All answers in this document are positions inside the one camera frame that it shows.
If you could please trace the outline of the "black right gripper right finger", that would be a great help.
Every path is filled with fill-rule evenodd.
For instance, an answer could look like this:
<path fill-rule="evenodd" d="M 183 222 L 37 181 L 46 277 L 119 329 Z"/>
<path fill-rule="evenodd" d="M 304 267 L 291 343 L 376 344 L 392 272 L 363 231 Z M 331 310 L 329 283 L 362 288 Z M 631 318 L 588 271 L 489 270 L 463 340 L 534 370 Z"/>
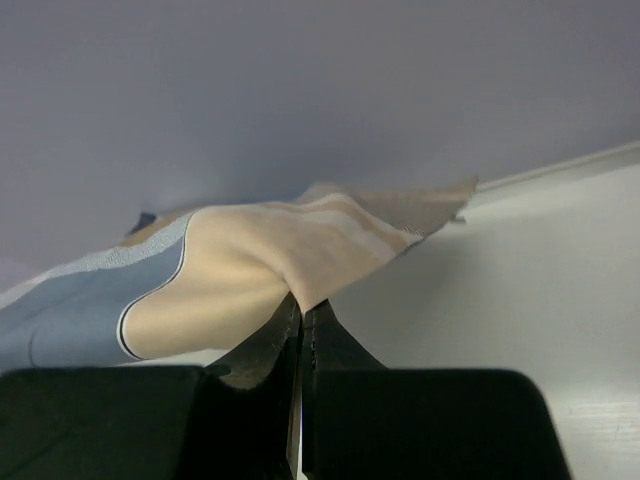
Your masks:
<path fill-rule="evenodd" d="M 303 326 L 313 371 L 386 370 L 339 322 L 328 300 L 304 315 Z"/>

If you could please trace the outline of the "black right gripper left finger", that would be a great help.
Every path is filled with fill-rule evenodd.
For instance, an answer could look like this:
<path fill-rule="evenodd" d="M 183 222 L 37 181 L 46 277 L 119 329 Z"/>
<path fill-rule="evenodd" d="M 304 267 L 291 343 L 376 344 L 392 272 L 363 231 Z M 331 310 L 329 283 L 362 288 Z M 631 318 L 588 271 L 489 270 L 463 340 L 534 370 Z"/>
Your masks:
<path fill-rule="evenodd" d="M 207 373 L 237 390 L 263 384 L 276 368 L 287 341 L 298 332 L 300 310 L 288 294 L 270 319 L 234 349 L 207 366 Z"/>

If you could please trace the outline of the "blue beige patterned cloth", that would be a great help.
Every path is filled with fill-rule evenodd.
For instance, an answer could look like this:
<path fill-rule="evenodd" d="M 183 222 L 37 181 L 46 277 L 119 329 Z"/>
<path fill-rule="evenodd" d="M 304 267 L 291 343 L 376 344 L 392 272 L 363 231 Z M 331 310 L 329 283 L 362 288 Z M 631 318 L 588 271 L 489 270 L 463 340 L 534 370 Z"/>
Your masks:
<path fill-rule="evenodd" d="M 292 296 L 308 312 L 452 222 L 478 181 L 164 216 L 1 296 L 1 368 L 112 366 L 237 346 Z"/>

